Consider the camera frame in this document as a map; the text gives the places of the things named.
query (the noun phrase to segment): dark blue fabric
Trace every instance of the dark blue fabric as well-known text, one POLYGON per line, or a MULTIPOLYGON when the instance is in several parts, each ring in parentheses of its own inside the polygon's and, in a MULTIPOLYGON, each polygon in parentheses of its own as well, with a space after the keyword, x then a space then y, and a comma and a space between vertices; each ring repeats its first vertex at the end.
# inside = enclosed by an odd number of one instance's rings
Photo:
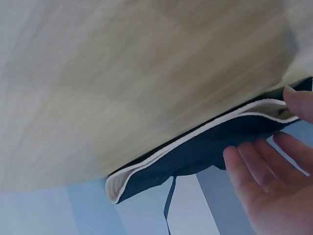
MULTIPOLYGON (((303 80, 294 88, 298 91, 311 91, 312 78, 303 80)), ((264 98, 276 98, 283 100, 282 89, 259 96, 226 113, 243 107, 250 102, 264 98)), ((215 126, 176 147, 160 160, 152 164, 150 167, 136 172, 129 179, 126 188, 119 199, 119 202, 122 202, 125 199, 148 188, 161 185, 171 176, 195 174, 210 167, 211 165, 215 165, 219 169, 225 169, 223 150, 227 146, 238 146, 244 141, 254 141, 256 138, 260 137, 268 138, 273 133, 283 129, 289 124, 281 124, 261 116, 242 116, 219 124, 218 126, 215 126)), ((147 159, 159 149, 198 129, 200 126, 159 146, 158 148, 132 161, 119 170, 147 159)))

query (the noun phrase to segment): strap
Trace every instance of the strap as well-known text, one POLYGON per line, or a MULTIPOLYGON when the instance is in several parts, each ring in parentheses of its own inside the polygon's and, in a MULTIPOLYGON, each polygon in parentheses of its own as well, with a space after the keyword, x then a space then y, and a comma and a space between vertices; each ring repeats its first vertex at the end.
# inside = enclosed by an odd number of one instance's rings
POLYGON ((165 206, 164 206, 164 217, 165 217, 165 220, 166 220, 166 225, 167 225, 167 230, 168 230, 168 234, 169 235, 171 235, 171 231, 170 231, 170 228, 168 226, 167 216, 168 216, 168 211, 170 209, 171 201, 172 201, 172 198, 173 198, 173 195, 174 195, 174 191, 175 191, 176 178, 177 178, 177 176, 173 177, 172 186, 170 188, 170 191, 168 192, 167 199, 166 199, 165 206))

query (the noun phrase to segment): wooden surface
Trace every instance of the wooden surface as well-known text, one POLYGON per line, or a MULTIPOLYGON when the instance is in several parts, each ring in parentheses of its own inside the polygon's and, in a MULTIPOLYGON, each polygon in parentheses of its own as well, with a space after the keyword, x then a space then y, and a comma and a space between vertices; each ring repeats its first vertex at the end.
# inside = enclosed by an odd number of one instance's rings
POLYGON ((0 191, 104 177, 304 78, 312 22, 311 0, 0 0, 0 191))

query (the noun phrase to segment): human hand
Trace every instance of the human hand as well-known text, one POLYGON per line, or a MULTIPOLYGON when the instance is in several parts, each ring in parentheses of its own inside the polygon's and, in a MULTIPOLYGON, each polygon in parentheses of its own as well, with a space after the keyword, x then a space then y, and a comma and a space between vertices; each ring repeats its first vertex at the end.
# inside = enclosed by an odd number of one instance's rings
MULTIPOLYGON (((284 89, 289 110, 313 124, 313 92, 284 89)), ((313 149, 277 133, 276 144, 308 174, 313 149)), ((224 151, 228 174, 257 235, 313 235, 313 176, 306 176, 265 139, 224 151)))

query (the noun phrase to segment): cloth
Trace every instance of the cloth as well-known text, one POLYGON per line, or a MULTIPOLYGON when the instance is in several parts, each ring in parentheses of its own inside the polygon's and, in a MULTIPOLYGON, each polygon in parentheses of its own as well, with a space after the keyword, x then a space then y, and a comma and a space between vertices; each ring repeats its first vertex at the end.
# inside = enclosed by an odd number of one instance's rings
MULTIPOLYGON (((297 91, 312 91, 313 77, 293 85, 297 91)), ((169 177, 191 175, 212 165, 225 170, 223 150, 244 141, 268 138, 299 118, 286 108, 283 88, 258 96, 113 172, 106 181, 112 203, 164 183, 169 177)))

